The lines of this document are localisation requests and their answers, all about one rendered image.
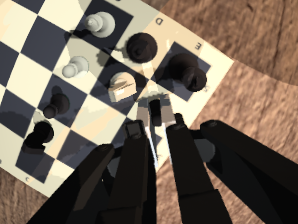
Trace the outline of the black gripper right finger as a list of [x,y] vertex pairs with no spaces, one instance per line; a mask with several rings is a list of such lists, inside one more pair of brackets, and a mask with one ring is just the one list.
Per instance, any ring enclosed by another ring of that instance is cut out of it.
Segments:
[[189,129],[159,97],[182,224],[233,224],[203,162],[265,224],[298,224],[297,163],[220,120]]

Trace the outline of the black and cream chessboard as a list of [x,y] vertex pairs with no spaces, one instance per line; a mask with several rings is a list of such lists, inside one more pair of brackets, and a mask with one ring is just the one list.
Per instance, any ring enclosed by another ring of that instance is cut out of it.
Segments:
[[[85,27],[88,15],[107,12],[115,29],[96,37]],[[126,51],[131,36],[148,33],[158,45],[155,58],[133,62]],[[199,92],[175,82],[171,59],[192,55],[207,75]],[[89,71],[66,79],[62,69],[75,56]],[[169,93],[173,112],[188,128],[211,97],[233,60],[168,16],[141,0],[0,0],[0,167],[50,197],[98,145],[124,144],[122,125],[136,120],[138,100]],[[131,74],[136,93],[111,102],[108,89],[119,72]],[[55,94],[64,94],[69,110],[43,116]],[[49,123],[54,137],[43,155],[21,149],[38,122]]]

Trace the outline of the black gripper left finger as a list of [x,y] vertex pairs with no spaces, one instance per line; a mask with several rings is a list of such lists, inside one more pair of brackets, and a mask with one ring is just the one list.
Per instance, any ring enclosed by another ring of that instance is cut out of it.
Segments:
[[26,224],[157,224],[159,166],[148,98],[138,100],[136,120],[121,127],[124,145],[95,147]]

